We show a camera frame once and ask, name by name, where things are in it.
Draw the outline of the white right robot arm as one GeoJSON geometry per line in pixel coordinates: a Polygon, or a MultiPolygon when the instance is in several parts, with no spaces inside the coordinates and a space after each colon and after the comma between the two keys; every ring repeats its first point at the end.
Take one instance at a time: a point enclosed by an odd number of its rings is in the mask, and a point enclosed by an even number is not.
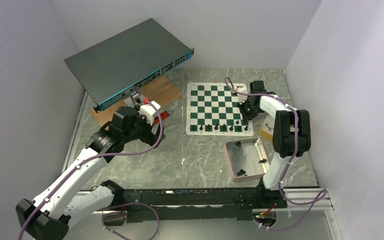
{"type": "Polygon", "coordinates": [[[238,108],[244,122],[260,113],[267,113],[274,119],[272,145],[275,154],[268,172],[263,176],[264,189],[255,194],[256,203],[267,208],[275,201],[271,190],[283,186],[283,178],[293,163],[311,147],[310,114],[305,109],[296,109],[272,91],[266,91],[262,80],[249,84],[247,90],[238,90],[238,108]]]}

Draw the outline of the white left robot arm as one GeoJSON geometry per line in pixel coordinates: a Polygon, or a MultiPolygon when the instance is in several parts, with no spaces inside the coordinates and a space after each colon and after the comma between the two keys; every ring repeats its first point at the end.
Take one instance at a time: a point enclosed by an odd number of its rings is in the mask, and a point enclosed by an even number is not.
{"type": "Polygon", "coordinates": [[[117,210],[126,203],[125,190],[112,180],[102,182],[81,197],[77,193],[115,156],[130,156],[125,145],[135,140],[156,148],[164,138],[160,105],[146,100],[135,109],[120,107],[99,131],[91,135],[77,159],[47,189],[34,199],[16,205],[21,226],[18,239],[28,233],[35,240],[62,240],[73,227],[93,212],[117,210]]]}

